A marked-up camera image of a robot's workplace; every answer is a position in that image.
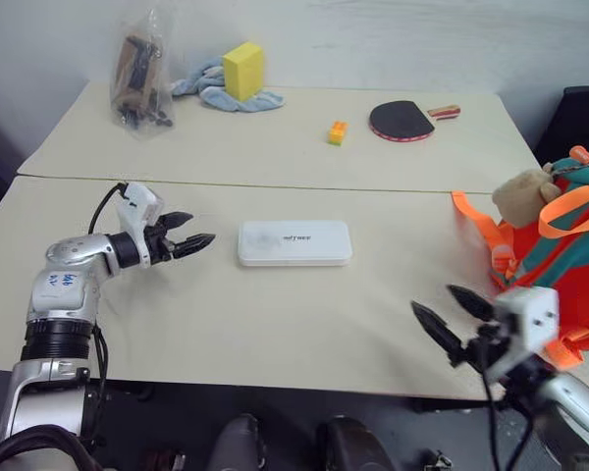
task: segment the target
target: sponge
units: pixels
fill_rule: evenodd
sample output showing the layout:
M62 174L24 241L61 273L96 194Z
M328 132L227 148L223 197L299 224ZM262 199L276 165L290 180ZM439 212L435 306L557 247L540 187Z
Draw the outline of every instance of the sponge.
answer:
M225 90L238 101L246 101L264 86L264 53L246 42L223 56Z

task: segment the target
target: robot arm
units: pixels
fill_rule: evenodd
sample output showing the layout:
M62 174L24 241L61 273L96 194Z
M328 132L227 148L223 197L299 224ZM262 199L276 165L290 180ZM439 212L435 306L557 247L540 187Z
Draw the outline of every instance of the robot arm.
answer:
M90 445L104 401L101 394L106 377L103 338L103 351L97 348L96 352L101 388L89 382L89 340L92 335L96 339L98 330L100 287L123 269L135 265L148 268L191 255L215 237L201 234L172 242L166 238L167 232L191 219L190 214L162 216L163 201L140 183L119 183L114 189L122 195L120 233L65 239L46 252L46 268L33 283L26 342L11 376L0 421L0 444L19 432L53 424ZM112 194L110 191L96 211L91 232Z
M478 337L464 347L443 319L413 302L424 330L446 351L452 366L467 362L483 376L485 385L504 386L502 405L529 412L539 438L563 470L589 471L589 387L557 372L537 354L559 331L557 292L515 288L491 304L468 289L449 289L466 311L485 321Z

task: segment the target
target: small orange block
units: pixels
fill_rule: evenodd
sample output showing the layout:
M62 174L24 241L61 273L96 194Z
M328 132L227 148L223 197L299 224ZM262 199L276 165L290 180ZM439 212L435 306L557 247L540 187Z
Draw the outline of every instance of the small orange block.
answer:
M347 132L347 123L343 121L335 121L334 125L330 129L328 142L334 145L341 145Z

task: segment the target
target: wall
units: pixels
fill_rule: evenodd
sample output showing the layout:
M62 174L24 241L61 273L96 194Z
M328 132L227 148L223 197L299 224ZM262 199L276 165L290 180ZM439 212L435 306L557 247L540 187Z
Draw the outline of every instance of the wall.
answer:
M589 0L175 3L176 76L249 39L266 50L269 84L500 93L530 143L562 88L589 83ZM0 130L22 156L88 79L108 80L126 11L0 0Z

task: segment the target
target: white table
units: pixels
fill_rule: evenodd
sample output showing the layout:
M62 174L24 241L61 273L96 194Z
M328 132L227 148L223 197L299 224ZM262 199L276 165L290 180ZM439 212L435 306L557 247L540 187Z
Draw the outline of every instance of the white table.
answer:
M19 359L31 282L45 249L84 234L110 185L18 177L0 204L0 369ZM189 258L129 269L104 286L99 322L111 348L111 378L483 397L477 375L466 365L449 366L409 306L416 299L432 307L467 339L476 323L445 284L494 293L485 245L455 214L449 195L151 187L169 211L195 215L171 238L198 232L217 238ZM478 209L493 208L487 196L471 200ZM346 221L351 263L239 265L240 222L278 218ZM98 230L117 229L109 207Z
M29 176L301 188L490 193L537 163L493 94L274 88L287 104L225 113L197 97L177 102L176 126L138 140L111 121L108 85L91 83L20 167ZM371 110L412 100L422 110L458 104L456 120L427 139L396 143L368 127ZM326 142L348 122L343 146Z

